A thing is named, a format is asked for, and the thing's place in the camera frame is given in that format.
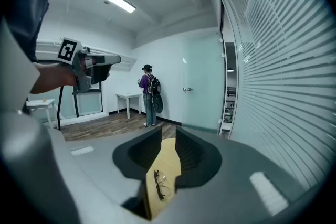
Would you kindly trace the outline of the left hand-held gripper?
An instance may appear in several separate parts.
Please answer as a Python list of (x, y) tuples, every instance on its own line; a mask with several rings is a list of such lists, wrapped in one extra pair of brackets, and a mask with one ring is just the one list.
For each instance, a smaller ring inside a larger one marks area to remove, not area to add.
[[(103, 82), (109, 76), (112, 65), (121, 62), (119, 55), (93, 55), (90, 56), (90, 49), (84, 47), (81, 42), (63, 38), (57, 53), (57, 61), (64, 65), (70, 65), (76, 77), (74, 92), (87, 92), (91, 84)], [(80, 66), (81, 58), (91, 58), (90, 72), (91, 76), (86, 74)]]

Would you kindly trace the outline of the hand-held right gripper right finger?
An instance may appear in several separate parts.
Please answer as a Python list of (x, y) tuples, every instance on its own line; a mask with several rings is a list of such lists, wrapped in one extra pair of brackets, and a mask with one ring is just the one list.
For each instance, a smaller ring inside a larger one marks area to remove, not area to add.
[(294, 223), (315, 190), (245, 144), (178, 127), (181, 175), (156, 223)]

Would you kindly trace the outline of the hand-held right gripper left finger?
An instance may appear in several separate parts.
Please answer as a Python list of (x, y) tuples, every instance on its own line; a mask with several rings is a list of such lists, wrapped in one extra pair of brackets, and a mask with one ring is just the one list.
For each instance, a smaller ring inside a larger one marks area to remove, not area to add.
[(56, 129), (1, 113), (1, 165), (25, 205), (13, 223), (147, 223), (146, 174), (162, 130), (66, 142)]

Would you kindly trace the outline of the person's left hand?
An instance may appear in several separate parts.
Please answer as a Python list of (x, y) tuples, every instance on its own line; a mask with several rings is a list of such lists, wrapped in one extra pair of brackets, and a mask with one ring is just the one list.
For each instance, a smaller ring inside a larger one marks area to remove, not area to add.
[(96, 64), (96, 61), (94, 58), (81, 58), (80, 59), (80, 66), (83, 71), (85, 71), (88, 68), (93, 67)]

